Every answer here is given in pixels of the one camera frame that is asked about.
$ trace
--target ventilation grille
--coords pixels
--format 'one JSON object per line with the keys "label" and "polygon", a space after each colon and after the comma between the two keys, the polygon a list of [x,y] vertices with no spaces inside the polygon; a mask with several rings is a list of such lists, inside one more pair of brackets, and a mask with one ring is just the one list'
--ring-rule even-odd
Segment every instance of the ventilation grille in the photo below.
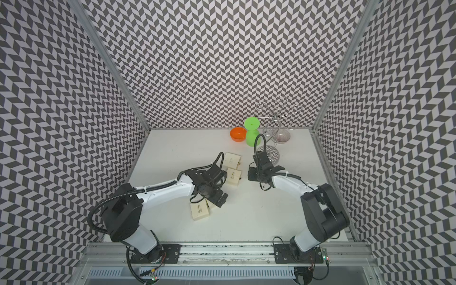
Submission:
{"label": "ventilation grille", "polygon": [[[150,270],[142,267],[141,273]],[[295,274],[287,267],[186,267],[160,268],[156,273],[162,279],[223,280],[223,279],[293,279]]]}
{"label": "ventilation grille", "polygon": [[88,276],[90,278],[109,278],[109,277],[120,277],[122,273],[122,267],[95,267],[90,270]]}
{"label": "ventilation grille", "polygon": [[[152,267],[141,267],[140,272]],[[217,266],[186,266],[160,268],[156,275],[161,279],[178,280],[234,280],[234,279],[293,279],[293,269],[279,267],[217,267]],[[126,267],[93,267],[88,274],[90,279],[132,279],[134,278]]]}

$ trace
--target black cable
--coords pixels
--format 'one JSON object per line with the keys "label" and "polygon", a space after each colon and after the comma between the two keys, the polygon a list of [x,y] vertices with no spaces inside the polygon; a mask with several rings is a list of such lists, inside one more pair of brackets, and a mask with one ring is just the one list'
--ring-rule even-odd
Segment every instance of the black cable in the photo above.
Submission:
{"label": "black cable", "polygon": [[217,163],[217,161],[218,161],[218,159],[220,158],[220,156],[222,157],[222,161],[220,162],[220,168],[222,168],[222,164],[223,164],[223,160],[225,159],[225,155],[224,155],[223,152],[220,152],[220,153],[218,154],[218,156],[217,156],[217,159],[216,159],[213,163],[211,163],[211,164],[209,164],[209,165],[206,165],[206,166],[199,166],[199,167],[193,167],[193,168],[186,169],[186,170],[183,170],[183,171],[179,172],[179,174],[177,175],[177,181],[179,181],[180,178],[181,178],[181,176],[182,176],[185,172],[187,172],[187,171],[190,171],[190,170],[201,170],[201,169],[206,169],[206,168],[209,168],[209,167],[213,166],[214,164]]}
{"label": "black cable", "polygon": [[291,173],[284,173],[284,172],[277,172],[277,173],[274,173],[274,174],[271,174],[271,177],[272,176],[288,176],[288,177],[291,177],[291,178],[296,178],[298,180],[300,180],[303,184],[305,184],[307,187],[309,187],[310,189],[312,189],[313,191],[315,191],[314,188],[310,187],[309,184],[305,183],[302,179],[301,179],[301,176],[297,176],[295,174],[291,174]]}
{"label": "black cable", "polygon": [[264,150],[266,151],[266,137],[264,136],[264,134],[259,134],[259,135],[255,138],[255,143],[254,143],[255,165],[256,165],[256,167],[257,167],[258,176],[262,176],[262,175],[263,175],[263,170],[260,169],[260,167],[259,167],[259,159],[258,159],[258,154],[257,154],[257,151],[256,151],[256,146],[257,146],[257,143],[258,143],[258,139],[259,139],[260,137],[263,138]]}
{"label": "black cable", "polygon": [[283,239],[282,239],[281,237],[274,237],[274,238],[272,239],[272,246],[274,246],[274,240],[275,240],[276,238],[280,239],[280,240],[282,241],[282,244],[285,244],[284,241],[283,241]]}
{"label": "black cable", "polygon": [[141,277],[139,277],[136,272],[133,270],[133,267],[131,266],[131,261],[130,261],[130,248],[127,246],[127,265],[128,265],[128,269],[130,269],[130,272],[131,272],[131,275],[133,275],[133,277],[138,280],[139,282],[141,282],[142,284],[144,285],[152,285],[154,283],[156,283],[157,281],[149,281],[149,280],[144,280],[144,279],[141,279]]}
{"label": "black cable", "polygon": [[[157,272],[157,270],[163,265],[163,261],[165,261],[166,258],[166,252],[164,252],[163,257],[161,258],[160,265],[154,268],[154,273]],[[146,270],[143,273],[140,274],[140,277],[147,276],[152,273],[152,270]]]}
{"label": "black cable", "polygon": [[197,195],[198,195],[198,194],[195,194],[195,195],[193,195],[193,196],[190,198],[190,203],[192,203],[192,204],[198,204],[199,202],[201,202],[202,200],[204,200],[205,197],[203,196],[203,198],[201,198],[201,200],[199,200],[198,202],[192,201]]}
{"label": "black cable", "polygon": [[216,189],[220,189],[222,188],[222,186],[225,184],[226,180],[227,180],[227,176],[228,176],[228,173],[226,171],[223,172],[223,177],[222,179],[220,180],[220,184],[216,184],[214,186],[214,188]]}
{"label": "black cable", "polygon": [[334,213],[331,211],[331,209],[328,207],[328,210],[331,212],[331,215],[334,217],[334,220],[336,220],[337,228],[339,229],[339,234],[337,235],[337,238],[330,238],[330,239],[338,239],[341,236],[341,227],[339,223],[337,222],[336,216]]}
{"label": "black cable", "polygon": [[96,204],[92,209],[90,209],[88,215],[87,215],[87,224],[88,226],[97,231],[97,232],[100,232],[100,233],[108,233],[108,231],[104,228],[100,228],[100,227],[97,227],[95,226],[95,224],[93,223],[93,215],[95,214],[95,212],[100,209],[104,204],[106,204],[107,202],[110,202],[114,199],[117,199],[117,198],[120,198],[120,197],[125,197],[125,196],[131,196],[131,195],[134,195],[134,194],[139,194],[139,193],[144,193],[144,192],[150,192],[150,191],[155,191],[155,190],[160,190],[160,189],[163,189],[163,188],[167,188],[169,186],[172,186],[174,184],[176,184],[177,181],[173,180],[167,184],[163,184],[163,185],[157,185],[157,186],[153,186],[153,187],[149,187],[147,188],[146,190],[133,190],[133,191],[128,191],[126,193],[123,193],[123,194],[119,194],[119,195],[115,195],[115,196],[111,196],[109,198],[107,198],[106,200],[103,200],[101,201],[100,203]]}
{"label": "black cable", "polygon": [[261,185],[261,182],[259,183],[259,187],[260,187],[260,188],[261,188],[261,190],[263,190],[263,191],[268,191],[269,189],[271,189],[271,188],[272,188],[272,186],[269,186],[269,188],[268,188],[268,189],[263,189],[263,186]]}
{"label": "black cable", "polygon": [[313,276],[312,276],[312,278],[315,279],[315,280],[323,280],[323,279],[325,279],[326,277],[328,277],[328,274],[329,274],[329,261],[328,261],[328,260],[326,261],[326,266],[327,266],[328,270],[326,271],[326,275],[325,275],[323,278],[315,278],[315,277],[313,277]]}

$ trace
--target chevron pattern wallpaper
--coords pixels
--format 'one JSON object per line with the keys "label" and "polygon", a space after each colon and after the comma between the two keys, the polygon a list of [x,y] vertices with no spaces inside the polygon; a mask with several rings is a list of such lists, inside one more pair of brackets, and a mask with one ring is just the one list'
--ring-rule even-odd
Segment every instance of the chevron pattern wallpaper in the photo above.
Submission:
{"label": "chevron pattern wallpaper", "polygon": [[317,131],[388,284],[456,284],[455,11],[381,2]]}
{"label": "chevron pattern wallpaper", "polygon": [[0,21],[0,284],[62,284],[145,130],[64,0],[2,0]]}
{"label": "chevron pattern wallpaper", "polygon": [[150,127],[210,128],[312,126],[366,0],[81,2]]}

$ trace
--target wire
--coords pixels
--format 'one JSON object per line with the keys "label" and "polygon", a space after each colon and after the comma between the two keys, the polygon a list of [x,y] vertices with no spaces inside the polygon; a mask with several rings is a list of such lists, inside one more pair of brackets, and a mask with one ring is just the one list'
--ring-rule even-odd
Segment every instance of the wire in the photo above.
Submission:
{"label": "wire", "polygon": [[209,168],[209,167],[213,166],[214,164],[217,163],[217,161],[218,161],[218,159],[219,159],[220,157],[222,157],[222,161],[220,162],[220,168],[222,168],[222,164],[223,164],[223,160],[225,159],[225,155],[224,155],[223,152],[220,152],[220,153],[218,154],[218,156],[217,156],[217,159],[216,159],[213,163],[211,163],[211,164],[209,164],[209,165],[206,165],[206,166],[199,166],[199,167],[193,167],[193,168],[186,169],[186,170],[183,170],[183,171],[179,172],[179,174],[177,175],[177,180],[179,181],[180,178],[181,178],[181,176],[182,176],[185,172],[187,172],[187,171],[189,171],[189,170],[202,170],[202,169],[206,169],[206,168]]}
{"label": "wire", "polygon": [[274,246],[274,240],[275,240],[276,238],[280,239],[280,240],[282,241],[282,244],[285,244],[281,237],[274,237],[274,238],[272,239],[272,246]]}
{"label": "wire", "polygon": [[[157,267],[155,267],[153,272],[156,272],[156,271],[163,265],[163,261],[165,261],[165,258],[166,258],[166,252],[164,253],[163,258],[161,259],[160,265],[158,265]],[[152,273],[152,270],[144,271],[143,273],[140,274],[140,277],[142,277],[142,276],[147,276],[147,275],[149,275],[150,273]]]}
{"label": "wire", "polygon": [[154,283],[156,283],[157,281],[154,280],[154,281],[148,281],[148,280],[144,280],[144,279],[141,279],[141,277],[139,277],[136,272],[133,270],[133,267],[131,266],[131,261],[130,261],[130,247],[127,246],[127,256],[126,256],[126,259],[127,259],[127,265],[128,265],[128,269],[130,269],[130,272],[131,272],[131,275],[133,275],[133,277],[138,280],[139,282],[141,282],[142,284],[144,285],[152,285]]}
{"label": "wire", "polygon": [[331,212],[331,215],[334,217],[334,219],[336,220],[336,224],[337,224],[337,227],[339,228],[339,234],[337,235],[337,238],[330,238],[330,239],[338,239],[340,236],[341,236],[341,227],[339,225],[339,222],[337,221],[336,219],[336,216],[334,215],[334,213],[331,211],[331,208],[328,207],[328,210]]}
{"label": "wire", "polygon": [[190,203],[192,204],[198,204],[199,202],[201,202],[202,200],[204,200],[204,196],[201,198],[201,200],[198,200],[197,202],[195,201],[192,201],[198,194],[194,194],[191,198],[190,198]]}
{"label": "wire", "polygon": [[[328,268],[328,270],[326,271],[326,275],[323,277],[323,278],[315,278],[314,276],[312,276],[313,279],[315,280],[323,280],[325,279],[326,277],[328,277],[328,274],[329,274],[329,260],[326,260],[326,267]],[[315,263],[313,264],[313,267],[312,267],[312,272],[314,273],[315,272]]]}
{"label": "wire", "polygon": [[161,260],[160,265],[158,267],[155,267],[155,271],[157,271],[163,265],[163,261],[165,261],[165,258],[166,258],[166,252],[163,255],[163,259]]}
{"label": "wire", "polygon": [[312,261],[312,263],[311,263],[311,270],[312,270],[312,274],[313,274],[313,269],[314,269],[314,264],[315,264],[315,263],[314,263],[314,259],[313,259],[312,255],[310,255],[310,258],[311,258],[311,261]]}
{"label": "wire", "polygon": [[[169,186],[172,186],[174,184],[176,184],[177,181],[173,180],[167,184],[163,184],[163,185],[157,185],[157,186],[154,186],[154,187],[150,187],[150,188],[147,188],[145,191],[146,192],[150,192],[150,191],[155,191],[155,190],[160,190],[160,189],[163,189],[163,188],[167,188]],[[97,232],[100,232],[100,233],[108,233],[108,231],[104,228],[100,228],[100,227],[97,227],[95,226],[95,224],[93,223],[93,215],[95,214],[95,212],[100,209],[104,204],[114,200],[114,199],[117,199],[117,198],[120,198],[120,197],[125,197],[125,196],[131,196],[131,195],[134,195],[134,194],[139,194],[139,193],[144,193],[144,189],[141,189],[141,190],[134,190],[134,191],[128,191],[126,193],[123,193],[123,194],[119,194],[119,195],[114,195],[114,196],[111,196],[103,201],[101,201],[100,203],[96,204],[92,209],[90,209],[88,215],[87,215],[87,224],[88,226],[97,231]]]}
{"label": "wire", "polygon": [[262,137],[263,138],[263,142],[264,142],[264,150],[266,151],[266,137],[264,136],[264,134],[259,134],[256,138],[255,138],[255,143],[254,143],[254,156],[255,156],[255,165],[257,167],[257,171],[258,171],[258,176],[262,176],[263,175],[263,170],[260,169],[259,167],[259,159],[258,159],[258,153],[256,151],[256,147],[257,147],[257,144],[258,144],[258,139]]}
{"label": "wire", "polygon": [[259,183],[259,187],[260,187],[260,188],[261,188],[261,190],[263,190],[263,191],[268,191],[269,189],[271,189],[271,188],[272,188],[272,186],[269,186],[269,188],[268,188],[268,189],[263,189],[263,186],[261,185],[261,182]]}
{"label": "wire", "polygon": [[313,276],[312,276],[312,278],[315,279],[315,280],[323,280],[323,279],[325,279],[326,277],[328,277],[328,274],[329,274],[329,261],[328,261],[328,260],[326,261],[326,266],[327,266],[328,270],[326,271],[326,275],[325,275],[323,278],[315,278],[315,277],[313,277]]}

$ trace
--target metal grate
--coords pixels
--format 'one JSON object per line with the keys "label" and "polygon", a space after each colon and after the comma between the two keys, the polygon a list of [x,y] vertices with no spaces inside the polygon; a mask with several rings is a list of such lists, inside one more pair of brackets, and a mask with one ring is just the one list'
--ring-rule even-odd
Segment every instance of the metal grate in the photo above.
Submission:
{"label": "metal grate", "polygon": [[[141,273],[151,267],[142,267]],[[225,280],[225,279],[293,279],[295,273],[288,267],[185,267],[160,268],[156,273],[162,279]]]}
{"label": "metal grate", "polygon": [[122,267],[96,267],[90,270],[89,278],[109,278],[109,277],[120,277],[122,273]]}

